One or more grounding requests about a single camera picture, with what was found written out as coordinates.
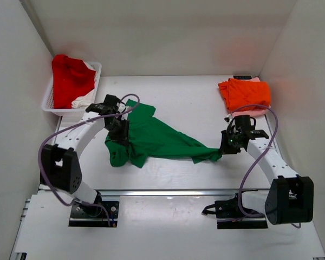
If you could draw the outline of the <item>green t shirt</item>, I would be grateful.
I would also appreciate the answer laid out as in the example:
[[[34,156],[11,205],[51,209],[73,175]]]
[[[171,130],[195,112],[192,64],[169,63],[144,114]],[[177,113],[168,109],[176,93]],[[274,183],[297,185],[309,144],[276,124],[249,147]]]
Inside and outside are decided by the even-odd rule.
[[[129,145],[116,143],[109,136],[105,145],[109,150],[109,162],[121,167],[126,162],[142,168],[147,158],[191,159],[197,164],[204,160],[218,161],[222,154],[217,148],[209,148],[198,140],[179,132],[154,117],[155,107],[141,103],[128,114]]]

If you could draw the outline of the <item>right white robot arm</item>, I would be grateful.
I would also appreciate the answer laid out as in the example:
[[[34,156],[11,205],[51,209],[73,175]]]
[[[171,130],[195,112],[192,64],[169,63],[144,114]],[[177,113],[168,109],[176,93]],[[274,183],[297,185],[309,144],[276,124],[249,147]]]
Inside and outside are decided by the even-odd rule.
[[[245,150],[254,165],[265,174],[270,188],[267,193],[247,190],[240,184],[238,192],[226,200],[216,200],[202,214],[214,215],[218,229],[266,229],[269,224],[291,224],[299,228],[313,219],[314,183],[300,176],[272,147],[273,138],[256,129],[256,119],[239,115],[225,119],[220,152],[237,154]]]

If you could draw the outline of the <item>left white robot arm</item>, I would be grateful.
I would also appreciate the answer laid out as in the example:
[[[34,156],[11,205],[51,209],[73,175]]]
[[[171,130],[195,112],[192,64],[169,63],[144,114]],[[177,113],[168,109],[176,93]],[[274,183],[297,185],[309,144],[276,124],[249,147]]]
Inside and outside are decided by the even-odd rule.
[[[90,104],[77,124],[56,132],[60,136],[58,142],[51,145],[45,140],[38,152],[41,184],[54,193],[61,191],[72,197],[70,203],[62,202],[66,206],[77,205],[91,216],[105,213],[100,192],[82,179],[79,157],[103,129],[116,143],[128,146],[128,114],[134,108],[134,105],[126,105],[120,98],[108,94],[103,102]]]

